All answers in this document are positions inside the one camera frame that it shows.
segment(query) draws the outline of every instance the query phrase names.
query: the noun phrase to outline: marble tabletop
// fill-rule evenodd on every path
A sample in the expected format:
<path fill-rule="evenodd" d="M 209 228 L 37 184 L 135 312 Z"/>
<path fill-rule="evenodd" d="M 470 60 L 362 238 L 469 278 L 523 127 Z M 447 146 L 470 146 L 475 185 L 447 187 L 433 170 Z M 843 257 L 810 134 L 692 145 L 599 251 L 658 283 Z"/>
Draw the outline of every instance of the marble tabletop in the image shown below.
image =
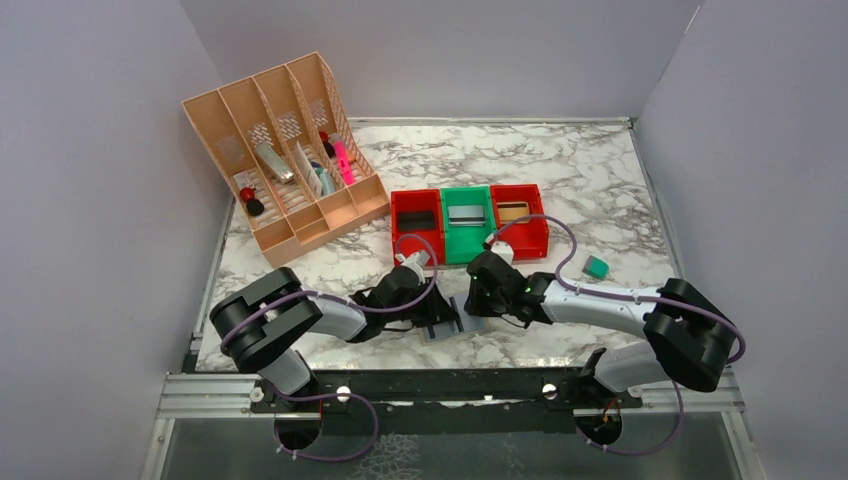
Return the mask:
<path fill-rule="evenodd" d="M 589 255 L 610 265 L 601 284 L 662 285 L 672 276 L 668 250 L 624 125 L 528 124 L 362 126 L 354 128 L 362 152 L 387 191 L 467 185 L 539 185 L 545 212 L 569 224 L 577 255 L 563 270 L 572 279 Z M 548 257 L 517 266 L 525 274 L 553 271 L 569 249 L 551 226 Z M 287 264 L 311 288 L 348 295 L 373 286 L 392 266 L 388 215 Z M 272 270 L 241 209 L 227 232 L 210 305 Z M 468 289 L 462 268 L 440 271 L 446 296 Z M 533 324 L 524 330 L 501 319 L 489 329 L 423 345 L 415 331 L 384 333 L 349 345 L 307 333 L 294 348 L 315 369 L 471 368 L 580 365 L 599 346 L 623 346 L 630 335 L 576 324 Z M 197 371 L 234 372 L 221 339 L 206 320 Z"/>

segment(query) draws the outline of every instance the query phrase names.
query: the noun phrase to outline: pink marker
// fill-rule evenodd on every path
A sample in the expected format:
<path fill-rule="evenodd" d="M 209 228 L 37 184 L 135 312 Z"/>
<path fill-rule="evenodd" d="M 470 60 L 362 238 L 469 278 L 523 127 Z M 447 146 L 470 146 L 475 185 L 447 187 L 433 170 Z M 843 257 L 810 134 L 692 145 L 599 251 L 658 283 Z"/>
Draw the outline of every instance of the pink marker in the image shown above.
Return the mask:
<path fill-rule="evenodd" d="M 353 172 L 350 171 L 350 162 L 347 159 L 347 152 L 344 149 L 344 143 L 336 142 L 333 144 L 336 150 L 336 158 L 339 159 L 339 170 L 346 185 L 353 185 Z"/>

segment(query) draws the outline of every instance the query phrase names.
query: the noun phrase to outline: metal frame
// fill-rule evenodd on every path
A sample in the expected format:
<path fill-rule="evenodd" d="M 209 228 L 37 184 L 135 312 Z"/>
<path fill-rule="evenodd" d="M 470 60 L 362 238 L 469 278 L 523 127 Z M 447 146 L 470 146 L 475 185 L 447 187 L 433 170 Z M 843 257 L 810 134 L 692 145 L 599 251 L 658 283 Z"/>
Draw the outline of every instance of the metal frame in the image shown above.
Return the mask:
<path fill-rule="evenodd" d="M 642 175 L 657 211 L 660 228 L 663 231 L 666 245 L 669 249 L 672 269 L 675 275 L 683 277 L 683 265 L 677 255 L 673 230 L 665 215 L 662 203 L 659 201 L 656 190 L 645 164 L 639 154 L 633 131 L 633 119 L 630 118 L 607 118 L 607 119 L 545 119 L 526 118 L 517 120 L 515 118 L 351 118 L 351 123 L 356 125 L 452 125 L 452 124 L 526 124 L 526 123 L 582 123 L 582 124 L 623 124 L 629 129 L 631 141 L 642 169 Z M 206 288 L 203 292 L 202 302 L 198 311 L 197 320 L 192 336 L 190 352 L 197 352 L 200 347 L 200 339 L 203 335 L 205 317 L 209 310 L 209 303 L 215 288 L 218 269 L 220 268 L 221 256 L 226 242 L 226 233 L 232 220 L 234 200 L 230 197 L 227 214 L 221 224 L 219 233 L 219 245 L 212 258 Z M 165 379 L 156 420 L 151 435 L 150 447 L 142 471 L 143 479 L 159 479 L 165 468 L 165 462 L 169 450 L 174 424 L 177 419 L 184 418 L 210 418 L 210 419 L 256 419 L 256 418 L 280 418 L 287 420 L 314 421 L 320 419 L 317 413 L 252 413 L 250 411 L 249 394 L 253 389 L 257 375 L 242 374 L 169 374 Z M 735 456 L 741 472 L 742 480 L 765 480 L 757 450 L 748 433 L 744 419 L 745 404 L 739 392 L 736 379 L 732 370 L 728 367 L 722 375 L 718 390 L 713 393 L 700 393 L 683 389 L 683 399 L 686 412 L 719 412 L 722 415 L 724 426 L 727 431 L 730 447 Z M 669 382 L 647 385 L 641 388 L 641 392 L 631 391 L 632 394 L 641 394 L 644 407 L 641 409 L 626 409 L 623 415 L 641 415 L 652 413 L 673 413 L 677 411 L 677 397 Z M 575 415 L 597 414 L 600 410 L 579 409 Z"/>

